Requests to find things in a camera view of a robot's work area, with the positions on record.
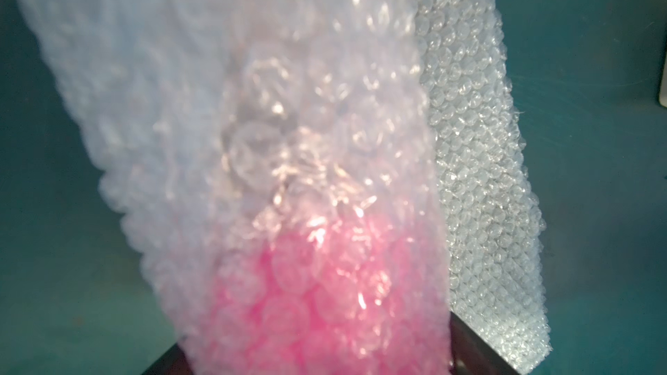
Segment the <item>clear bubble wrap sheet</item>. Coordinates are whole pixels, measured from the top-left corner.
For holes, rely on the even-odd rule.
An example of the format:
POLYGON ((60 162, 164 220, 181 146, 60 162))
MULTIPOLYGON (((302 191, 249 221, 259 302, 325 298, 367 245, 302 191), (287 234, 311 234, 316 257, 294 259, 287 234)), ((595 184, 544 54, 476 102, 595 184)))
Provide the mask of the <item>clear bubble wrap sheet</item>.
POLYGON ((451 313, 549 354, 495 0, 17 1, 195 373, 221 270, 316 227, 431 234, 450 371, 451 313))

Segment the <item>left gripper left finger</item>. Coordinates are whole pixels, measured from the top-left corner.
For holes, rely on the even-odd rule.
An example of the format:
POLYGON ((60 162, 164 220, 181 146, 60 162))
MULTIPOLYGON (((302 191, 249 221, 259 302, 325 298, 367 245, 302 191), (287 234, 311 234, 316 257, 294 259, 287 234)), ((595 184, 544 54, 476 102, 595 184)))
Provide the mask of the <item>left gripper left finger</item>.
POLYGON ((142 375, 194 375, 187 357, 178 344, 172 345, 142 375))

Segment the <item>pink plastic wine glass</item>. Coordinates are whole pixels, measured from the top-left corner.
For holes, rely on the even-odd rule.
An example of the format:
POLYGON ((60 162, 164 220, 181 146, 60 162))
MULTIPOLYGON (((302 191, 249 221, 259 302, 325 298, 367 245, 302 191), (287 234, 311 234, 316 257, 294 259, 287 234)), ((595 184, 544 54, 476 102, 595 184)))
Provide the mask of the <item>pink plastic wine glass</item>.
POLYGON ((286 232, 224 267, 200 374, 447 374, 446 271, 423 228, 286 232))

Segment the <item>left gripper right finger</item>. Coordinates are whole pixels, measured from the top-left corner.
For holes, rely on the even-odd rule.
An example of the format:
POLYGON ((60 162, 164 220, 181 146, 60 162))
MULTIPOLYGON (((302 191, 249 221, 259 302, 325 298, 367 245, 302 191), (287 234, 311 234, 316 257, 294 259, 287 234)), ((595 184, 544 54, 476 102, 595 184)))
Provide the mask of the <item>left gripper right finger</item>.
POLYGON ((450 318, 453 374, 519 375, 472 328, 453 312, 450 318))

